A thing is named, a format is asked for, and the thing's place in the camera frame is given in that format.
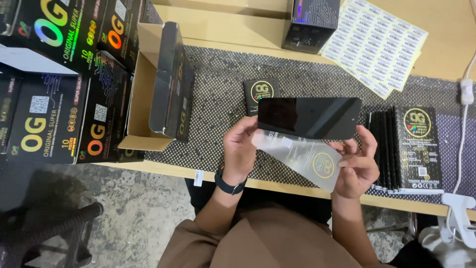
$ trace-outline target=wooden table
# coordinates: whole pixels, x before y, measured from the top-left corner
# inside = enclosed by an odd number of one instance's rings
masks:
[[[281,49],[287,0],[154,0],[164,21],[180,25],[185,45],[248,52],[293,60],[334,64],[313,54]],[[373,4],[426,31],[429,36],[416,61],[413,75],[457,81],[476,50],[476,23],[470,0],[370,0]],[[473,68],[471,77],[476,77]],[[152,161],[102,163],[111,167],[194,178],[195,170]],[[214,181],[205,172],[204,180]],[[319,188],[250,179],[247,187],[330,198]],[[371,206],[445,216],[447,206],[396,198],[363,195],[361,203]],[[476,211],[468,210],[471,220]]]

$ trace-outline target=gray floor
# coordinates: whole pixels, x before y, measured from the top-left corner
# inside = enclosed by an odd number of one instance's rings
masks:
[[[184,179],[166,175],[90,164],[42,165],[35,167],[24,199],[45,196],[45,192],[69,206],[94,201],[104,205],[104,214],[95,220],[89,240],[93,255],[89,268],[154,268],[175,226],[195,216]],[[367,228],[406,221],[405,212],[370,206],[363,209]],[[402,235],[369,235],[381,261],[391,261],[402,248]]]

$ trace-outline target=white clamp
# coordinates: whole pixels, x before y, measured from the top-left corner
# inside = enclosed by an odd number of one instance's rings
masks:
[[[438,217],[441,239],[446,243],[453,242],[454,234],[450,233],[446,227],[446,224],[449,224],[451,229],[458,231],[461,239],[468,247],[476,248],[475,227],[469,222],[466,212],[466,209],[476,206],[476,200],[469,196],[444,193],[441,196],[441,202],[448,205],[452,210],[449,216],[449,222],[445,223],[445,217]]]

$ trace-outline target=smartwatch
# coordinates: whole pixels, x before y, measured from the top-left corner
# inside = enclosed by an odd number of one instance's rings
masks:
[[[241,193],[243,189],[245,188],[246,181],[248,181],[248,178],[246,180],[236,186],[231,186],[228,185],[225,181],[223,181],[223,169],[225,166],[222,166],[218,168],[217,173],[215,173],[215,183],[217,186],[225,193],[231,194],[231,195],[236,195]]]

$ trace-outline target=dotted anti-slip mat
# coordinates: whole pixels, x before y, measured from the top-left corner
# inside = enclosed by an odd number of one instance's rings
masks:
[[[170,165],[215,172],[223,163],[222,138],[246,115],[243,82],[275,77],[283,97],[359,97],[365,114],[392,105],[423,105],[436,108],[443,188],[452,192],[457,176],[457,152],[461,137],[462,106],[456,82],[410,76],[402,93],[394,91],[384,101],[340,67],[263,55],[186,46],[195,68],[192,116],[188,143],[174,141],[163,152],[147,152],[146,159]],[[476,197],[476,106],[468,109],[463,179],[459,194]],[[250,178],[316,187],[270,155],[258,151]],[[440,203],[438,195],[370,195],[428,203]]]

